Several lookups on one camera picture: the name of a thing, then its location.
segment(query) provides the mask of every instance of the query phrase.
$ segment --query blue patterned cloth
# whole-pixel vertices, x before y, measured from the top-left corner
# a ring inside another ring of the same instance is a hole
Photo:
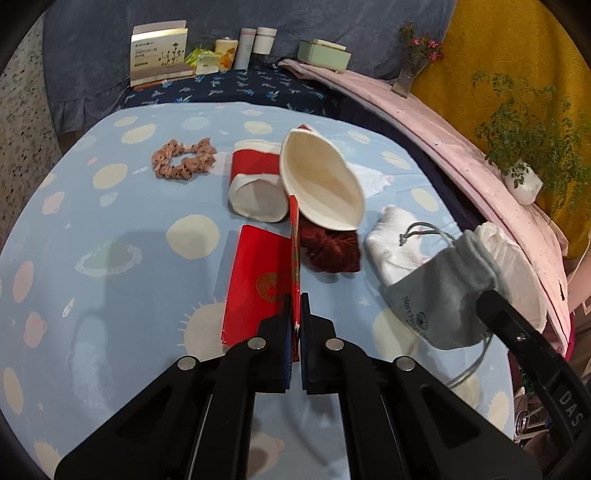
[[[129,90],[123,108],[159,103],[248,102],[335,117],[339,94],[275,69],[229,70]]]
[[[456,222],[396,142],[330,118],[247,103],[143,106],[90,129],[43,181],[0,254],[0,408],[27,452],[52,478],[70,452],[177,358],[223,354],[225,299],[242,225],[289,236],[288,221],[250,222],[228,209],[233,146],[281,142],[309,124],[331,140],[366,197],[358,229],[361,271],[306,267],[302,291],[339,337],[391,361],[412,355],[441,380],[472,364],[480,346],[438,351],[394,317],[364,247],[388,205],[454,236]],[[150,157],[170,139],[210,137],[214,169],[188,181],[157,179]],[[446,246],[421,240],[432,257]],[[251,449],[256,480],[347,480],[335,396],[308,397],[294,365],[286,395],[258,395]],[[494,339],[462,397],[507,435],[511,376]]]

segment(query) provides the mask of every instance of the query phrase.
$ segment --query speckled wall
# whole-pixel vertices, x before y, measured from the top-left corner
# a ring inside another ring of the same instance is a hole
[[[42,33],[40,18],[0,76],[0,249],[61,157],[45,93]]]

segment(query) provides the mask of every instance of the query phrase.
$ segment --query potted plant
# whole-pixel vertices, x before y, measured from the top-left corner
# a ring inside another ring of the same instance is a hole
[[[404,45],[405,58],[398,78],[392,85],[392,91],[406,98],[414,79],[429,62],[443,58],[443,47],[433,40],[428,33],[416,37],[412,23],[406,23],[398,30]]]
[[[522,205],[538,192],[552,198],[551,211],[570,206],[591,185],[591,166],[581,153],[590,123],[584,114],[574,122],[568,98],[558,98],[553,86],[536,89],[527,79],[476,72],[472,85],[487,83],[502,99],[488,122],[476,127],[486,142],[486,160],[496,165],[505,184]]]

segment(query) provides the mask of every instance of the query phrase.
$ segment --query gold emblem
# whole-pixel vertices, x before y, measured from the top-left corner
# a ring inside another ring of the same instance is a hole
[[[263,273],[256,280],[256,291],[269,303],[277,301],[277,273]]]

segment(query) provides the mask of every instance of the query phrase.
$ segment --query dark red velvet scrunchie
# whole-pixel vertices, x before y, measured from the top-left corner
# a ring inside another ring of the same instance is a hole
[[[354,273],[361,268],[357,232],[327,230],[300,215],[300,244],[312,266],[329,273]]]

